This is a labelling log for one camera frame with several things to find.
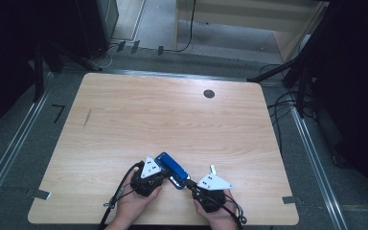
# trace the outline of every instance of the black circle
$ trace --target black circle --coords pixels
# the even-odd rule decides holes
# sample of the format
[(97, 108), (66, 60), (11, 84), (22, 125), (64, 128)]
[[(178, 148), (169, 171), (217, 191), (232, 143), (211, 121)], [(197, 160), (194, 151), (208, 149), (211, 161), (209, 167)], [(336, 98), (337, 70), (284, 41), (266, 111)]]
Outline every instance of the black circle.
[(215, 97), (215, 93), (211, 89), (207, 89), (207, 90), (204, 91), (204, 96), (205, 96), (205, 98), (211, 99), (211, 98)]

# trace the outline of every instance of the table top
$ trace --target table top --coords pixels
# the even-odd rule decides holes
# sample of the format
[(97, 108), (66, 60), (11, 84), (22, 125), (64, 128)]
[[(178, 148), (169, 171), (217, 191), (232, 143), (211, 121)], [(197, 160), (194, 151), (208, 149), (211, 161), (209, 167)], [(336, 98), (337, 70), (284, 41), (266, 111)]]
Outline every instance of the table top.
[[(34, 200), (29, 221), (99, 223), (127, 170), (163, 151), (194, 181), (214, 164), (247, 224), (298, 222), (259, 84), (107, 74), (84, 77), (39, 187), (51, 197)], [(165, 180), (135, 224), (207, 224), (192, 200)]]

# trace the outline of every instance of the blue object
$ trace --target blue object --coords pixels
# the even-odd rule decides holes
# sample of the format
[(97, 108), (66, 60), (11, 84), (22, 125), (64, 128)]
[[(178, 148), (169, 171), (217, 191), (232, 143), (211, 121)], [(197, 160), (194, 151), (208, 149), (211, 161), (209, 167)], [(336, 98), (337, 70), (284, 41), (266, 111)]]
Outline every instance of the blue object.
[(166, 152), (160, 153), (154, 161), (162, 170), (168, 169), (171, 171), (169, 176), (170, 182), (178, 190), (182, 190), (185, 187), (184, 181), (187, 179), (188, 174), (184, 169), (178, 165)]

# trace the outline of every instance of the hand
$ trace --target hand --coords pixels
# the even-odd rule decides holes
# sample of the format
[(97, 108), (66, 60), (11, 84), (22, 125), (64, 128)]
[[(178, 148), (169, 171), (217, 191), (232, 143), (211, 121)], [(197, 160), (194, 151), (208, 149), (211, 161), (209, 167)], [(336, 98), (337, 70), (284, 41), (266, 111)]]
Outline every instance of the hand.
[[(224, 190), (224, 194), (227, 196), (232, 197), (232, 194), (229, 190)], [(206, 213), (205, 210), (202, 208), (201, 204), (198, 200), (194, 200), (194, 205), (196, 207), (196, 212), (207, 219), (208, 223), (213, 230), (236, 230), (237, 225), (235, 221), (232, 219), (230, 214), (226, 212), (224, 209), (220, 208), (214, 213)], [(236, 205), (232, 200), (227, 200), (224, 204), (226, 208), (228, 208), (232, 213), (236, 212)]]
[[(135, 171), (130, 172), (124, 183), (124, 191), (122, 196), (130, 193), (132, 191), (129, 183), (133, 177)], [(158, 197), (161, 191), (161, 186), (158, 186), (154, 191), (148, 196), (144, 197), (133, 192), (127, 196), (122, 197), (117, 202), (116, 217), (111, 223), (105, 228), (106, 230), (126, 230), (128, 227), (137, 220), (140, 215), (145, 211), (146, 207)]]

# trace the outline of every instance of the black tape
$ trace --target black tape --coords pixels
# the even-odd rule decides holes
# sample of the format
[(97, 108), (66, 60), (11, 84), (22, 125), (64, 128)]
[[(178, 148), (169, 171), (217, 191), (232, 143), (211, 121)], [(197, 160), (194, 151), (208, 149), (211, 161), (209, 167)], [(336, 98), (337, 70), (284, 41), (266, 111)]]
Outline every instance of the black tape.
[(283, 202), (285, 204), (290, 204), (290, 203), (303, 204), (303, 201), (298, 196), (285, 196), (283, 197)]
[(29, 197), (33, 197), (33, 198), (41, 198), (41, 199), (48, 199), (50, 198), (50, 195), (52, 193), (50, 192), (46, 192), (46, 191), (41, 191), (41, 190), (37, 190), (37, 189), (29, 189), (25, 196), (29, 196)]
[(137, 40), (133, 43), (132, 51), (130, 52), (131, 55), (137, 52), (137, 48), (139, 47), (140, 40)]
[(164, 51), (164, 46), (159, 46), (159, 49), (158, 49), (158, 56), (163, 55), (163, 51)]
[(119, 43), (119, 45), (118, 45), (118, 50), (117, 50), (116, 52), (121, 52), (121, 51), (123, 51), (123, 50), (124, 50), (124, 48), (125, 48), (125, 44), (126, 44), (126, 42), (125, 42), (125, 41), (123, 41), (123, 42)]

